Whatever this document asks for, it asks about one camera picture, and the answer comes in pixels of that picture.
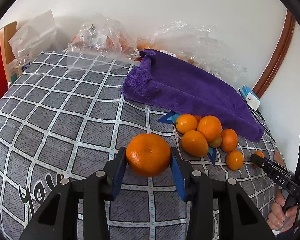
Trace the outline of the person's right hand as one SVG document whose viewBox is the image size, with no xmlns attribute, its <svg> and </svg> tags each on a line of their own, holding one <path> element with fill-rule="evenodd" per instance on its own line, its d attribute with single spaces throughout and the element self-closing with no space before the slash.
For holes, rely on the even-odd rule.
<svg viewBox="0 0 300 240">
<path fill-rule="evenodd" d="M 271 230 L 280 232 L 288 231 L 294 224 L 298 207 L 293 206 L 286 212 L 282 210 L 285 198 L 279 187 L 275 187 L 275 201 L 271 205 L 270 213 L 267 217 L 267 224 Z"/>
</svg>

